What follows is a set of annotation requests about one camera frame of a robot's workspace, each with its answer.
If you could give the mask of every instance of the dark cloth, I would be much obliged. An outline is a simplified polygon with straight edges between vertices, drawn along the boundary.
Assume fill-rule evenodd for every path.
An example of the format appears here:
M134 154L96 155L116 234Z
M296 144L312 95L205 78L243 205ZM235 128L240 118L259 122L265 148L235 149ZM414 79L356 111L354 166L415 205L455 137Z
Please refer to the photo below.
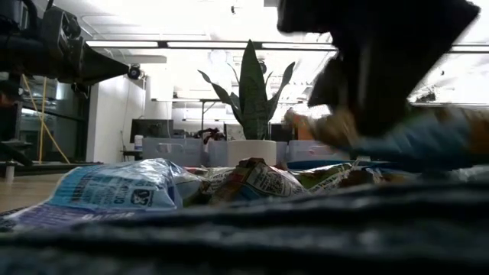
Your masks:
M0 239L0 273L487 272L489 184L414 183L199 207Z

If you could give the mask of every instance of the floor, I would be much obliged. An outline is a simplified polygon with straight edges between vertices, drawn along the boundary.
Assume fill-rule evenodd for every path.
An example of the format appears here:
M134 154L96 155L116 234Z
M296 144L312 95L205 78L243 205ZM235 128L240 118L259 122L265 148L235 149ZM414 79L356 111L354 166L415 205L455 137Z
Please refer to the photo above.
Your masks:
M12 184L0 178L0 212L44 201L54 191L62 175L17 176Z

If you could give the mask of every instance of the plant pot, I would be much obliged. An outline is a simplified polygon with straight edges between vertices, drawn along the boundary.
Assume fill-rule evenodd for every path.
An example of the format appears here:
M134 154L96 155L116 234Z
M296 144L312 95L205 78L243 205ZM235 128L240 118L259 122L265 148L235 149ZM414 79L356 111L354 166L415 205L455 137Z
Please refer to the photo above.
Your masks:
M240 160L259 157L268 165L277 164L275 141L228 141L228 166L235 167Z

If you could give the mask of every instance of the plastic wrapper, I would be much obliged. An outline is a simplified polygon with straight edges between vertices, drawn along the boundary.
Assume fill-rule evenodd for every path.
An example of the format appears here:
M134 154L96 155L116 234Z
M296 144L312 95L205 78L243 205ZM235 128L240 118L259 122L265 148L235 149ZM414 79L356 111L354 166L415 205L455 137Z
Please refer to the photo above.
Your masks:
M43 228L175 210L183 206L180 194L199 188L196 180L163 159L78 167L59 180L49 199L6 218L16 228ZM175 183L188 186L178 190Z
M297 115L286 114L294 123ZM447 105L415 108L382 137L359 136L348 110L312 119L300 116L316 140L340 150L404 163L409 170L451 170L489 161L489 113Z
M267 197L291 197L307 193L300 182L287 171L268 166L262 159L242 160L215 190L211 205Z

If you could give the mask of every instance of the ceiling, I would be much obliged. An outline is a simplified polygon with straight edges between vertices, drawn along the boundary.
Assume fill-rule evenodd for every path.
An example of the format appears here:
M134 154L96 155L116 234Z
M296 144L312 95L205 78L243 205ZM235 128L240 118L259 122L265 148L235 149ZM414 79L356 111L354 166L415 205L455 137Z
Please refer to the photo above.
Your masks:
M34 0L43 11L47 0ZM55 0L54 4L78 16L93 40L260 40L283 42L326 42L329 35L282 35L277 31L276 0ZM459 43L489 43L489 1L473 0L482 7L478 21L461 37ZM197 70L207 72L218 82L232 81L234 74L222 64L212 62L209 50L105 50L101 52L126 63L165 63L169 78L180 97L215 97L210 85ZM284 99L306 93L308 84L329 58L325 52L259 51L258 57L274 72L280 82L285 67L296 62L292 84ZM225 53L226 62L239 70L242 50ZM420 85L453 88L468 72L485 73L489 55L449 55ZM276 89L271 86L270 92Z

